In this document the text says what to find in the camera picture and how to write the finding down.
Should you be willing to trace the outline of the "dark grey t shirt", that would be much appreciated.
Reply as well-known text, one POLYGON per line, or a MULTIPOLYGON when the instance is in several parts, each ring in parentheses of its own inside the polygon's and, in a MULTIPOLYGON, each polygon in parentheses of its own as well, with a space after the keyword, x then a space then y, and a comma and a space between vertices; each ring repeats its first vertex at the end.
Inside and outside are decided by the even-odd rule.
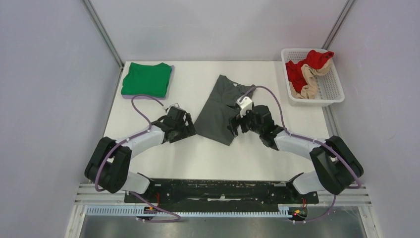
POLYGON ((194 122, 196 133, 229 146, 234 140, 228 129, 229 119, 240 112, 236 101, 253 87, 254 85, 238 84, 225 75, 220 75, 194 122))

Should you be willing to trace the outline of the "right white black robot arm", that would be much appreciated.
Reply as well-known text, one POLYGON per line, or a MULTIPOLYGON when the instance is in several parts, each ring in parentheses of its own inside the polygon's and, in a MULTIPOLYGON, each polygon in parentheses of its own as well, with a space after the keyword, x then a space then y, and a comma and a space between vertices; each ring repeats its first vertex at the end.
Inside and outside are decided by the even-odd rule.
POLYGON ((292 202, 299 202, 315 191, 339 195, 364 174, 362 165, 341 137, 317 140, 287 133, 285 128, 275 124, 265 105, 252 107, 244 116, 231 117, 228 129, 235 137, 239 134, 238 129, 243 133, 254 132, 266 147, 290 152, 312 162, 312 172, 298 174, 287 182, 286 196, 292 202))

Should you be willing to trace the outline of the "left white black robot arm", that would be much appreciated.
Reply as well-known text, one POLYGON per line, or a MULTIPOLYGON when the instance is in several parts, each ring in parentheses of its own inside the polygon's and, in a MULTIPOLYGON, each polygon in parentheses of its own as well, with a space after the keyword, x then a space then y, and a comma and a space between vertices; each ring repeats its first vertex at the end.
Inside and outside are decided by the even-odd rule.
POLYGON ((152 180, 143 174, 130 172, 131 160, 152 147, 193 135, 196 135, 196 130, 191 115, 180 107, 171 106, 167 114, 151 122, 144 130, 126 138, 101 138, 84 176, 93 181, 98 190, 135 192, 142 201, 150 202, 156 195, 152 180))

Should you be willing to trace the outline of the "beige t shirt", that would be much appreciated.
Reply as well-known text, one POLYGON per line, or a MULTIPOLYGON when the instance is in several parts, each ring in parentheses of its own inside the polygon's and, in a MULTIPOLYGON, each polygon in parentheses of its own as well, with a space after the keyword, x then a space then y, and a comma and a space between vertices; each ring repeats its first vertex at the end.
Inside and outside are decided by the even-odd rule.
POLYGON ((331 69, 332 63, 332 58, 329 58, 324 66, 320 69, 312 68, 307 63, 299 67, 298 69, 301 71, 306 85, 301 88, 301 92, 297 92, 292 82, 289 82, 292 97, 296 99, 315 99, 315 96, 318 92, 316 77, 326 75, 331 69))

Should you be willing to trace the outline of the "white plastic basket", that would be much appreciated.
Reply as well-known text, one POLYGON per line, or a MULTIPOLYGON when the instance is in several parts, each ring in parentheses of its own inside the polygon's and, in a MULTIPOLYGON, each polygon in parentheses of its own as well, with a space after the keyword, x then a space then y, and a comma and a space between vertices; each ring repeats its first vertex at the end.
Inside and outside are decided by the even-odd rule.
POLYGON ((325 107, 332 103, 342 102, 345 96, 334 62, 332 63, 332 67, 326 75, 316 77, 318 92, 315 96, 315 99, 296 99, 292 97, 285 64, 290 60, 293 63, 298 63, 299 61, 305 59, 308 52, 311 50, 316 50, 321 53, 327 52, 327 50, 324 49, 311 48, 285 48, 281 51, 282 67, 284 70, 290 105, 325 107))

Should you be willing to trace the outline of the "red t shirt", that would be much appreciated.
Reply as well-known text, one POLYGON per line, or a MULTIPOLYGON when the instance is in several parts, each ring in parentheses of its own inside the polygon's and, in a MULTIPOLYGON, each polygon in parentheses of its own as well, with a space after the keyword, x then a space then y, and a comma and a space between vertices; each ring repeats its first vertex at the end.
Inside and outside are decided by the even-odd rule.
POLYGON ((288 61, 286 71, 291 93, 297 99, 314 99, 317 94, 316 77, 326 75, 332 67, 335 52, 311 50, 298 63, 288 61))

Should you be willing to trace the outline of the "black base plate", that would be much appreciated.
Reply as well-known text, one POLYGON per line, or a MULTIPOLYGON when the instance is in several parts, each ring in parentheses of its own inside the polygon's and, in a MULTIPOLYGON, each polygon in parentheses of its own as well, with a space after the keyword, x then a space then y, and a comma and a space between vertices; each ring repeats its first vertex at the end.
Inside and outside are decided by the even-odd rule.
POLYGON ((141 196, 170 212, 275 212, 279 204, 318 204, 285 181, 154 178, 141 196))

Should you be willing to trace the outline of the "aluminium front rail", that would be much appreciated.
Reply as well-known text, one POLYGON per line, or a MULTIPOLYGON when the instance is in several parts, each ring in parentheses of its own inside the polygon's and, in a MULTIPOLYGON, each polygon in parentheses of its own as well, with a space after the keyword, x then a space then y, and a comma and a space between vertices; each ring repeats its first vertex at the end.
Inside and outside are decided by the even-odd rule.
MULTIPOLYGON (((332 201, 334 195, 326 191, 320 191, 318 194, 318 203, 309 203, 309 207, 327 207, 332 201)), ((82 183, 79 185, 75 204, 85 205, 123 205, 125 192, 109 193, 107 191, 97 192, 93 184, 82 183)), ((367 189, 346 189, 336 196, 336 207, 371 207, 372 202, 367 189)))

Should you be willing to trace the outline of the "right aluminium frame post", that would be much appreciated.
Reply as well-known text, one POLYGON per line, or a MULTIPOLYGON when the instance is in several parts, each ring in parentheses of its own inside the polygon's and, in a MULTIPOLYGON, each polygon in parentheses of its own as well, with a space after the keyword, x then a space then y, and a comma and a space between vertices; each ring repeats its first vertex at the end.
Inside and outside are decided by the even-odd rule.
POLYGON ((346 0, 343 8, 341 9, 335 23, 333 24, 330 32, 327 35, 327 38, 325 39, 322 49, 328 50, 331 46, 332 42, 334 41, 337 33, 339 32, 342 24, 346 20, 348 14, 350 13, 351 9, 353 8, 354 4, 356 3, 356 0, 346 0))

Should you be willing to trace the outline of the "aluminium frame post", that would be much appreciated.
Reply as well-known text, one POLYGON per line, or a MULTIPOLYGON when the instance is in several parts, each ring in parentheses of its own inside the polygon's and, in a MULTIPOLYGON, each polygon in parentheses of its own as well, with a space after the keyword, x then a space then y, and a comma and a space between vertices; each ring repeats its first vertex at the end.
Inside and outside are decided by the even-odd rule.
POLYGON ((330 32, 327 35, 327 38, 325 39, 322 49, 328 50, 331 46, 332 42, 334 41, 337 33, 339 32, 342 24, 346 20, 348 14, 350 13, 351 9, 353 8, 354 4, 356 3, 356 0, 346 0, 343 8, 341 9, 335 23, 333 24, 330 32))
POLYGON ((109 36, 99 14, 97 13, 93 3, 91 0, 81 0, 82 4, 84 5, 85 9, 89 17, 91 18, 93 24, 95 25, 96 29, 98 30, 101 38, 105 42, 108 50, 110 51, 114 61, 118 65, 119 69, 123 70, 124 61, 122 60, 121 56, 119 55, 114 43, 112 42, 111 37, 109 36))

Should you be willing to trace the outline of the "left aluminium frame post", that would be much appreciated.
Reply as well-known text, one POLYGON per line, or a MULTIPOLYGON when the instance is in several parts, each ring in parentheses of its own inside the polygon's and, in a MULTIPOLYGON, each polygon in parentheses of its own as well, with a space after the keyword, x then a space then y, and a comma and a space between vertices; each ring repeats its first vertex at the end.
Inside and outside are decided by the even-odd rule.
POLYGON ((91 0, 81 0, 82 4, 84 5, 85 9, 89 17, 91 18, 93 24, 95 25, 96 29, 98 30, 101 38, 105 42, 108 50, 110 51, 114 61, 118 65, 119 69, 123 70, 124 61, 122 60, 121 56, 119 55, 114 43, 112 42, 111 37, 109 36, 99 14, 97 13, 93 3, 91 0))

